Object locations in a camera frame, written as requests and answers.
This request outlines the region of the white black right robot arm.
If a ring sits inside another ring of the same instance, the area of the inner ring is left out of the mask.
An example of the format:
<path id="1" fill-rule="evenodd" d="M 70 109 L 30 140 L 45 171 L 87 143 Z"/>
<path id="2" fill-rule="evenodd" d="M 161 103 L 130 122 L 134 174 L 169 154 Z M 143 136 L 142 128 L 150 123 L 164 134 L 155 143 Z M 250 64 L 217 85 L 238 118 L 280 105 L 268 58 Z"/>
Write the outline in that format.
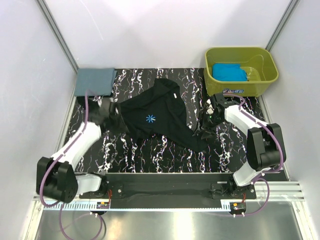
<path id="1" fill-rule="evenodd" d="M 205 109 L 195 135 L 203 140 L 212 138 L 214 128 L 229 122 L 246 136 L 246 162 L 235 171 L 215 194 L 227 194 L 240 198 L 265 173 L 281 170 L 286 161 L 286 150 L 282 129 L 277 123 L 261 121 L 243 108 L 245 99 L 240 102 L 228 100 L 228 93 L 215 93 L 205 104 Z"/>

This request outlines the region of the black t shirt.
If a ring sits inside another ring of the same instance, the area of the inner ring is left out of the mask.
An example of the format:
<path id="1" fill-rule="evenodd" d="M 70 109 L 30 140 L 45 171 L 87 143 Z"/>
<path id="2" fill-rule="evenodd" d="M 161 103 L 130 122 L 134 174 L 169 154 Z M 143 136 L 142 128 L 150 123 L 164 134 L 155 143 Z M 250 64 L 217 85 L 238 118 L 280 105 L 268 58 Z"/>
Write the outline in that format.
<path id="1" fill-rule="evenodd" d="M 119 115 L 106 127 L 114 134 L 128 133 L 134 141 L 159 134 L 195 152 L 208 148 L 207 142 L 187 126 L 180 86 L 170 79 L 156 78 L 152 87 L 117 103 L 116 108 Z"/>

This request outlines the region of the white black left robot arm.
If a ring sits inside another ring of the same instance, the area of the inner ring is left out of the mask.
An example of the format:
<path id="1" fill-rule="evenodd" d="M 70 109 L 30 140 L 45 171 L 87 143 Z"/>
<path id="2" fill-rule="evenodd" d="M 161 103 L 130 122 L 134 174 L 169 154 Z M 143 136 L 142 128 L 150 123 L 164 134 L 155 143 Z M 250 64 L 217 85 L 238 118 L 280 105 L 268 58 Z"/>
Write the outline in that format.
<path id="1" fill-rule="evenodd" d="M 85 193 L 103 194 L 107 191 L 105 175 L 85 173 L 77 175 L 75 169 L 85 153 L 97 142 L 103 132 L 119 129 L 122 124 L 120 106 L 111 97 L 104 97 L 94 102 L 89 108 L 89 100 L 85 100 L 85 119 L 79 129 L 68 142 L 51 157 L 41 157 L 36 166 L 36 193 L 46 207 L 56 203 L 70 203 Z"/>

